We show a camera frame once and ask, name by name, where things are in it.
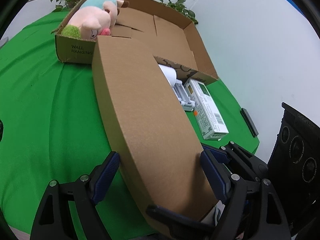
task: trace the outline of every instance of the open cardboard box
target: open cardboard box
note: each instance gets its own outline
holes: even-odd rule
[[[146,215],[149,204],[201,220],[217,199],[200,166],[202,146],[158,63],[175,68],[183,81],[210,84],[217,73],[194,24],[153,0],[127,0],[111,36],[96,42],[61,36],[84,1],[57,30],[57,56],[92,63],[100,114],[124,181],[147,222],[170,236]]]
[[[86,0],[81,0],[61,22],[55,34],[56,52],[61,62],[91,64],[95,41],[61,36],[62,29]],[[127,0],[120,8],[111,36],[142,41],[156,61],[172,66],[178,79],[186,78],[208,85],[218,79],[217,72],[191,20],[154,0]]]

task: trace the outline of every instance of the screw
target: screw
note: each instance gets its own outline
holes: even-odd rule
[[[268,179],[264,179],[263,183],[266,184],[267,186],[269,186],[271,184],[271,181]]]
[[[49,183],[50,187],[54,187],[55,185],[57,185],[57,181],[56,180],[52,180]]]
[[[87,174],[84,174],[80,177],[81,181],[87,181],[89,179],[89,176]]]
[[[239,176],[238,174],[232,174],[232,175],[231,175],[231,178],[232,178],[233,180],[239,180],[239,179],[240,179],[240,176]]]

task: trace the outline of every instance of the pink pig plush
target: pink pig plush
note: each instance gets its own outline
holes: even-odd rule
[[[61,35],[71,38],[96,40],[97,35],[110,35],[116,23],[119,7],[127,7],[124,0],[86,0],[71,17]]]
[[[87,6],[76,11],[68,25],[78,27],[82,39],[96,40],[97,35],[110,35],[110,23],[108,12],[95,6]]]

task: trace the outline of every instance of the green tablecloth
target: green tablecloth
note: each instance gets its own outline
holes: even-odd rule
[[[50,32],[66,14],[51,13],[28,25],[0,50],[0,206],[8,224],[26,233],[50,180],[65,183],[89,174],[111,150],[91,66],[60,63],[55,53]],[[259,141],[223,82],[208,90],[230,133],[219,142],[204,141],[193,114],[187,113],[200,140],[216,147],[233,140],[255,152]],[[72,204],[71,210],[79,239],[85,239]],[[153,232],[119,172],[97,210],[114,240]]]

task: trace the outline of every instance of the white cylinder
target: white cylinder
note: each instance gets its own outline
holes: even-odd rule
[[[174,84],[176,83],[176,80],[177,80],[177,73],[176,73],[175,69],[161,65],[161,64],[158,64],[158,65],[161,68],[165,77],[167,78],[170,86],[173,88]]]

